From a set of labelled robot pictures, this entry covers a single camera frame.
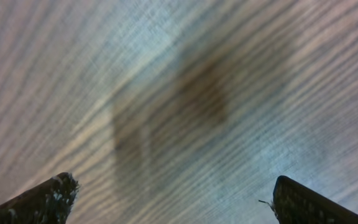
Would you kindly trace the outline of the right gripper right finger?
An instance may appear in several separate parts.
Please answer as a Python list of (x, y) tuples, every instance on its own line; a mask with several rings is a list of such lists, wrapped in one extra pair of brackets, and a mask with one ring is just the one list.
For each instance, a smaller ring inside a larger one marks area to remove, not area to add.
[(280, 175), (271, 202), (260, 200), (279, 224), (358, 224), (358, 214), (301, 183)]

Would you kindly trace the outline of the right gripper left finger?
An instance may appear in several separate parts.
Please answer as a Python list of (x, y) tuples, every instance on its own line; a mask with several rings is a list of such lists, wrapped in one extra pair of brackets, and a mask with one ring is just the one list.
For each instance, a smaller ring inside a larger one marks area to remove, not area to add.
[(0, 224), (65, 224), (80, 185), (62, 172), (0, 205)]

